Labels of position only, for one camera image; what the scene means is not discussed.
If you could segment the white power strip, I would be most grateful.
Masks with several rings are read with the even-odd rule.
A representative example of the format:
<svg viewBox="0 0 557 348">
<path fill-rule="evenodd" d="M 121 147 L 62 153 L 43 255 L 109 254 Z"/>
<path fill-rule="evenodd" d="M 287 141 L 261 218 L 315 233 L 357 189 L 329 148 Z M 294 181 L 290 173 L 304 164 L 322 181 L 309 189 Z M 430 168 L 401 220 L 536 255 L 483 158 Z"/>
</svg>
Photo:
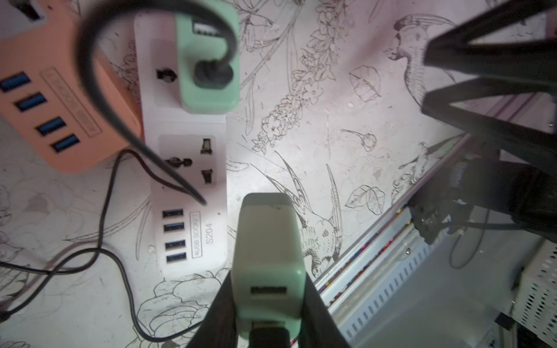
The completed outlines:
<svg viewBox="0 0 557 348">
<path fill-rule="evenodd" d="M 143 12 L 134 20 L 144 142 L 205 198 L 151 184 L 158 268 L 180 278 L 222 268 L 228 257 L 226 118 L 193 115 L 182 107 L 175 18 Z"/>
</svg>

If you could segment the green power adapter cube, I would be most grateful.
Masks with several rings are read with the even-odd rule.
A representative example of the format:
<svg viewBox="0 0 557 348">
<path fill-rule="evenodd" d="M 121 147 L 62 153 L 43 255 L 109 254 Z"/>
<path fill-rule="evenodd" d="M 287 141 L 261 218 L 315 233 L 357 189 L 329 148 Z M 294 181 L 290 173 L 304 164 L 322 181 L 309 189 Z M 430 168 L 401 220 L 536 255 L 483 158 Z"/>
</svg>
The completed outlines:
<svg viewBox="0 0 557 348">
<path fill-rule="evenodd" d="M 202 88 L 195 83 L 195 65 L 213 61 L 226 53 L 226 40 L 213 24 L 192 16 L 176 14 L 176 56 L 181 104 L 191 114 L 222 115 L 240 100 L 239 57 L 230 66 L 234 77 L 225 88 Z"/>
</svg>

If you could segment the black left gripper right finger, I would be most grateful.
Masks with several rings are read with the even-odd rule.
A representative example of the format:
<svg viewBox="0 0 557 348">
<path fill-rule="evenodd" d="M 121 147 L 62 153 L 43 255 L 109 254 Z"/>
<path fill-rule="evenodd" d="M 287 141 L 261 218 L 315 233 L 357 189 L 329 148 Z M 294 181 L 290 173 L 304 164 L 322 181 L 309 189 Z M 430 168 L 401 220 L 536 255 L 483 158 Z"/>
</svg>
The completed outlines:
<svg viewBox="0 0 557 348">
<path fill-rule="evenodd" d="M 306 275 L 305 280 L 301 319 L 300 335 L 297 339 L 298 347 L 350 347 L 333 321 L 309 275 Z"/>
</svg>

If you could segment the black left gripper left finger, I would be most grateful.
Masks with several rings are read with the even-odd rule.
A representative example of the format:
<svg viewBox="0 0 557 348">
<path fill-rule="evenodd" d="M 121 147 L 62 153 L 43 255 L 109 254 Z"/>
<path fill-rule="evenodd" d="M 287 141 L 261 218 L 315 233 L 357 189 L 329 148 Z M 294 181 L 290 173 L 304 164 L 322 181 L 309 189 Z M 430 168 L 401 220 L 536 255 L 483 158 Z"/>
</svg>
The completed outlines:
<svg viewBox="0 0 557 348">
<path fill-rule="evenodd" d="M 229 273 L 216 294 L 204 320 L 187 345 L 190 347 L 236 348 L 236 313 Z"/>
</svg>

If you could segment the pink power strip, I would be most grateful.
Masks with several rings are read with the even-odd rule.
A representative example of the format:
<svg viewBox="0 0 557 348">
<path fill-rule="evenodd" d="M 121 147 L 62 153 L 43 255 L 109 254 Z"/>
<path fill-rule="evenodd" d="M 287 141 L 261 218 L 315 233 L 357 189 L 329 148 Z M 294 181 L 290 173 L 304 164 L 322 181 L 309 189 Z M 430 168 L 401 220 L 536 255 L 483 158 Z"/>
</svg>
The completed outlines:
<svg viewBox="0 0 557 348">
<path fill-rule="evenodd" d="M 77 22 L 65 1 L 1 2 L 1 116 L 67 173 L 129 145 L 85 95 L 75 70 Z"/>
</svg>

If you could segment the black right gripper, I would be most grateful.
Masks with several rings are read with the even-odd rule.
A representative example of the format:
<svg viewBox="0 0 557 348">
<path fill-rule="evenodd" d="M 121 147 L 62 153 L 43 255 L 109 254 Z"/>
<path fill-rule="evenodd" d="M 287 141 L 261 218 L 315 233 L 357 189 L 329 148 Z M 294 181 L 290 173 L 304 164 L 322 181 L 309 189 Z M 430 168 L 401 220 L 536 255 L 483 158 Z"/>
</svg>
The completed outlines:
<svg viewBox="0 0 557 348">
<path fill-rule="evenodd" d="M 556 39 L 475 44 L 487 36 L 542 12 L 555 1 L 507 1 L 432 39 L 426 66 L 474 75 L 473 80 L 430 91 L 422 113 L 499 146 L 539 170 L 556 173 L 556 135 L 454 107 L 454 103 L 512 94 L 556 94 Z"/>
</svg>

